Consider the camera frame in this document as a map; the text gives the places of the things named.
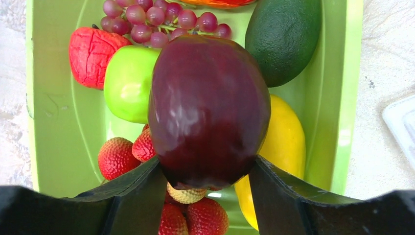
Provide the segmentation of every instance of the plastic fruit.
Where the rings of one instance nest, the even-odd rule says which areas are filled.
[[[245,34],[268,87],[282,86],[310,63],[322,29],[321,0],[261,0]]]
[[[177,202],[182,204],[191,204],[204,198],[207,189],[193,188],[185,190],[174,189],[169,183],[167,183],[167,192]]]
[[[154,157],[156,152],[150,138],[150,129],[145,129],[134,141],[132,153],[135,158],[144,163]]]
[[[154,66],[151,139],[175,189],[226,188],[248,174],[268,129],[270,96],[239,44],[183,35]]]
[[[216,16],[211,12],[203,13],[199,18],[190,9],[183,9],[183,2],[173,0],[122,0],[129,4],[106,0],[101,19],[103,30],[119,35],[130,34],[131,39],[152,48],[163,48],[169,41],[183,34],[211,35],[231,38],[231,28],[225,23],[218,25]],[[212,1],[216,5],[230,6],[245,4],[254,0]]]
[[[291,107],[273,94],[270,125],[259,154],[282,170],[297,178],[304,178],[304,131]],[[258,230],[248,176],[235,184],[235,192],[245,219]]]
[[[119,48],[131,44],[115,33],[90,27],[76,29],[69,41],[69,64],[76,82],[102,90],[111,57]]]
[[[210,6],[215,8],[234,8],[254,3],[256,0],[170,0],[191,5]]]
[[[187,207],[189,206],[189,204],[182,204],[182,203],[174,200],[167,191],[166,191],[166,197],[164,199],[164,202],[177,206],[180,209],[180,211],[182,212],[182,214],[184,216],[186,215]]]
[[[141,131],[141,132],[145,131],[146,129],[148,129],[148,124],[145,124],[145,125],[143,126],[143,129],[142,129],[142,131]]]
[[[190,204],[187,207],[189,235],[224,235],[229,228],[225,209],[210,198]]]
[[[132,147],[133,143],[122,137],[109,139],[102,145],[98,153],[98,167],[106,180],[113,180],[141,164],[131,153]]]
[[[147,123],[151,75],[160,50],[140,46],[119,49],[107,66],[104,97],[120,119]]]
[[[187,235],[187,223],[180,209],[173,205],[164,204],[161,212],[159,235]]]

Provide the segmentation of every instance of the grape stem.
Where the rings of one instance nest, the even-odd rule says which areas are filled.
[[[169,30],[169,31],[172,31],[172,32],[177,28],[175,26],[168,26],[168,25],[165,25],[165,24],[160,24],[158,27],[159,27],[159,29],[162,28],[162,29],[166,29],[166,30]],[[199,31],[195,31],[195,30],[188,30],[189,34],[193,34],[195,32],[199,35],[210,35],[210,36],[214,35],[213,33],[206,33],[206,32],[199,32]]]
[[[121,13],[120,17],[121,17],[123,20],[128,21],[128,19],[127,19],[127,15],[125,14],[125,10]]]

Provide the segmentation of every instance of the grape bunch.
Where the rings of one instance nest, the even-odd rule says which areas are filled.
[[[231,28],[211,12],[200,17],[176,2],[165,0],[105,0],[101,19],[104,31],[131,39],[144,46],[162,48],[184,34],[211,35],[230,39]]]

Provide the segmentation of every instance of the white container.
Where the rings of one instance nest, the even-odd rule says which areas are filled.
[[[382,118],[415,169],[415,95],[388,105]]]

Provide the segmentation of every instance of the green apple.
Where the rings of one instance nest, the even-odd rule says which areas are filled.
[[[126,121],[147,124],[153,67],[161,49],[121,47],[105,72],[104,98],[110,111]]]

